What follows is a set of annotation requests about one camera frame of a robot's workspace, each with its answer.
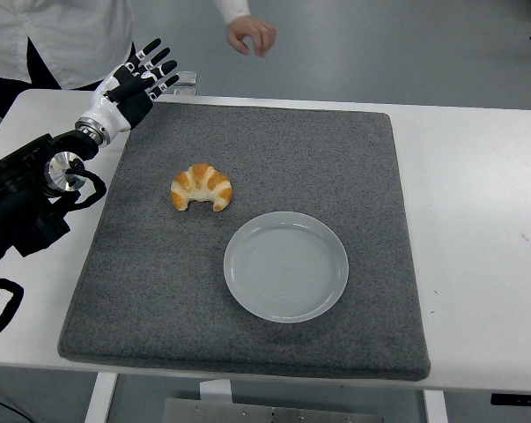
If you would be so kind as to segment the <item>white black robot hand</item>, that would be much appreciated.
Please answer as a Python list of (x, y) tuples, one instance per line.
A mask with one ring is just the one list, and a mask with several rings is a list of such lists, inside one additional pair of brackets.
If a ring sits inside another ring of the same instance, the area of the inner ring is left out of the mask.
[(151, 111), (154, 101), (179, 80), (177, 63), (159, 49), (157, 38), (116, 66), (92, 95), (89, 110), (76, 129), (109, 144), (121, 132), (134, 129)]

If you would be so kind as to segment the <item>person's hand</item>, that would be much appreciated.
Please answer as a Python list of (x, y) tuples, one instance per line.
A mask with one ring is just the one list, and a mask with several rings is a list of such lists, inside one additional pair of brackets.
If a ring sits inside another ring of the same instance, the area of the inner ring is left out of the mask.
[(244, 56), (250, 54), (250, 47), (245, 39), (253, 44), (254, 54), (265, 57), (275, 44), (277, 29), (269, 22), (251, 16), (241, 16), (227, 25), (226, 39), (228, 44)]

